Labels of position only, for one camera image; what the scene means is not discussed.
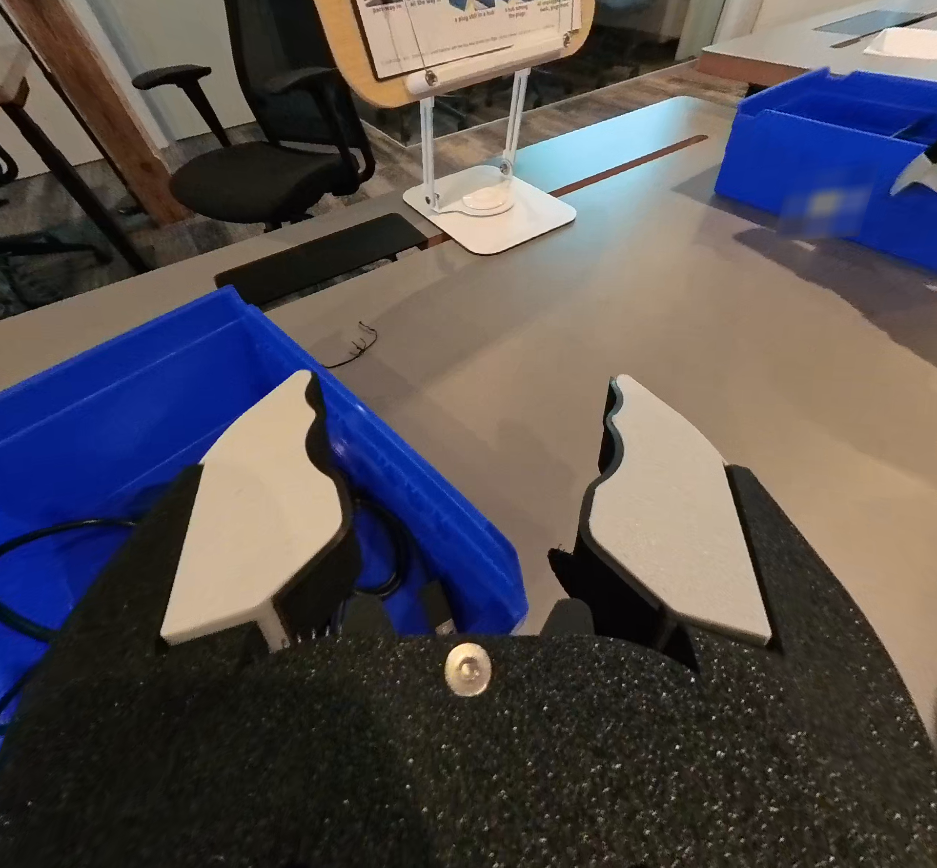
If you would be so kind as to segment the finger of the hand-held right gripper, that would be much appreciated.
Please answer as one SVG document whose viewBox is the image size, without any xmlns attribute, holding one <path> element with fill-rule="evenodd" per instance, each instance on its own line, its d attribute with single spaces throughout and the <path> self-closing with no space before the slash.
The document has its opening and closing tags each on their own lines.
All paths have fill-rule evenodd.
<svg viewBox="0 0 937 868">
<path fill-rule="evenodd" d="M 915 184 L 929 188 L 936 193 L 936 146 L 926 148 L 907 164 L 896 177 L 889 195 L 897 196 Z"/>
</svg>

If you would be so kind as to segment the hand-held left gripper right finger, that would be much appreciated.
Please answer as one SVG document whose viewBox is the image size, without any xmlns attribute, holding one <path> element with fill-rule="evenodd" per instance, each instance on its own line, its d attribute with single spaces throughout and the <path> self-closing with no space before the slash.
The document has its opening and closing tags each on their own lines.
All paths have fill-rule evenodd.
<svg viewBox="0 0 937 868">
<path fill-rule="evenodd" d="M 688 419 L 611 377 L 598 475 L 586 488 L 575 580 L 596 627 L 653 648 L 694 628 L 757 648 L 773 637 L 729 467 Z"/>
</svg>

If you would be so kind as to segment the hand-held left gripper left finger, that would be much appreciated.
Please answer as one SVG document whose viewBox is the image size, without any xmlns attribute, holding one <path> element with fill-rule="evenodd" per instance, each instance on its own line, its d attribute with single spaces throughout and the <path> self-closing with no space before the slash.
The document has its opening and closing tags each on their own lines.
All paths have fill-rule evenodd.
<svg viewBox="0 0 937 868">
<path fill-rule="evenodd" d="M 363 568 L 319 376 L 299 370 L 201 460 L 160 637 L 170 646 L 257 628 L 269 651 L 310 640 Z"/>
</svg>

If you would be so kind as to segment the blue plastic bin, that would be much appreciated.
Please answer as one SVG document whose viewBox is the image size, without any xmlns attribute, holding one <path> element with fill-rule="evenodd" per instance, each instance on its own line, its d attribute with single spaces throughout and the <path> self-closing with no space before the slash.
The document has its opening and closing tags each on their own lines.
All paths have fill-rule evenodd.
<svg viewBox="0 0 937 868">
<path fill-rule="evenodd" d="M 819 69 L 748 97 L 736 111 L 774 111 L 924 146 L 936 139 L 936 83 L 918 78 Z"/>
<path fill-rule="evenodd" d="M 935 270 L 935 191 L 898 175 L 935 141 L 935 115 L 889 104 L 738 114 L 716 192 L 776 218 L 784 235 L 841 239 Z"/>
<path fill-rule="evenodd" d="M 381 417 L 231 288 L 2 391 L 2 730 L 79 606 L 107 647 L 160 637 L 205 453 L 293 373 L 322 384 L 363 568 L 403 635 L 506 635 L 529 612 L 516 550 Z"/>
</svg>

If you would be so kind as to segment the white tray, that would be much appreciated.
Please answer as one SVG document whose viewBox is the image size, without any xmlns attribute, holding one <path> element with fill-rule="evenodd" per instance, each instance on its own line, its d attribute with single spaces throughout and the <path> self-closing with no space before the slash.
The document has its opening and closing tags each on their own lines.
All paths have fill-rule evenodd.
<svg viewBox="0 0 937 868">
<path fill-rule="evenodd" d="M 863 54 L 880 58 L 936 61 L 936 29 L 892 27 L 877 33 Z"/>
</svg>

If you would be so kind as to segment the dark rectangular desk mat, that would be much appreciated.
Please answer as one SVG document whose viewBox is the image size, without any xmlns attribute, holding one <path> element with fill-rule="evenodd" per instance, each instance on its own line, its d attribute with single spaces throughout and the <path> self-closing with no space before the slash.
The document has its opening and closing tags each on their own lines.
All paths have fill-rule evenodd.
<svg viewBox="0 0 937 868">
<path fill-rule="evenodd" d="M 907 12 L 876 9 L 848 19 L 840 19 L 819 26 L 814 31 L 842 34 L 850 38 L 864 38 L 889 28 L 903 28 L 936 16 L 931 12 Z"/>
</svg>

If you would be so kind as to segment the grey desk with wood edge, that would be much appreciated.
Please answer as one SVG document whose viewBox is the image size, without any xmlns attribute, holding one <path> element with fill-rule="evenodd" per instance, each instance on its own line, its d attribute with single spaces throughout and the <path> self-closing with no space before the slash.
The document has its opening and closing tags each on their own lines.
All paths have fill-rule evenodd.
<svg viewBox="0 0 937 868">
<path fill-rule="evenodd" d="M 864 0 L 706 46 L 695 66 L 701 74 L 762 89 L 822 68 L 836 75 L 860 70 L 935 81 L 935 61 L 866 55 L 872 36 L 827 31 L 874 11 L 904 12 L 917 18 L 913 30 L 935 31 L 935 9 L 936 0 Z"/>
</svg>

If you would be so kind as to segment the black office chair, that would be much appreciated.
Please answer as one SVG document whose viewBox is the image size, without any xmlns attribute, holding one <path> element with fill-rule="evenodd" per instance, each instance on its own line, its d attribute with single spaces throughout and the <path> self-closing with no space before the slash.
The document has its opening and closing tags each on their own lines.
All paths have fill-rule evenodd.
<svg viewBox="0 0 937 868">
<path fill-rule="evenodd" d="M 314 0 L 224 0 L 233 66 L 264 137 L 234 144 L 207 99 L 208 66 L 181 64 L 136 75 L 148 91 L 174 86 L 219 148 L 181 166 L 170 192 L 205 218 L 267 230 L 306 217 L 323 196 L 358 192 L 376 161 Z"/>
</svg>

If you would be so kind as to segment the side table with black legs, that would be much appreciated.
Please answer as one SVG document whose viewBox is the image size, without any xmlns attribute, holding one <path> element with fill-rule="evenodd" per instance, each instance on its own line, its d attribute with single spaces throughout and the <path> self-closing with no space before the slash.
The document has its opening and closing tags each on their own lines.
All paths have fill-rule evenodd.
<svg viewBox="0 0 937 868">
<path fill-rule="evenodd" d="M 43 132 L 25 106 L 29 97 L 29 84 L 25 76 L 9 79 L 2 83 L 1 108 L 20 132 L 26 143 L 47 166 L 53 177 L 78 204 L 91 222 L 119 253 L 127 265 L 136 273 L 151 271 L 141 255 L 135 250 L 123 228 L 111 217 L 111 213 L 101 203 L 75 167 L 55 147 Z"/>
</svg>

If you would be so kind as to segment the brown wooden post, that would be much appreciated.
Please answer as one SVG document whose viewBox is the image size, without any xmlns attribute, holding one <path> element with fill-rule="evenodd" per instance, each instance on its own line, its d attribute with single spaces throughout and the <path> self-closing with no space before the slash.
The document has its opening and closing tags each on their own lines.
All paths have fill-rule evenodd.
<svg viewBox="0 0 937 868">
<path fill-rule="evenodd" d="M 166 163 L 75 12 L 64 0 L 2 1 L 143 210 L 159 226 L 187 220 Z"/>
</svg>

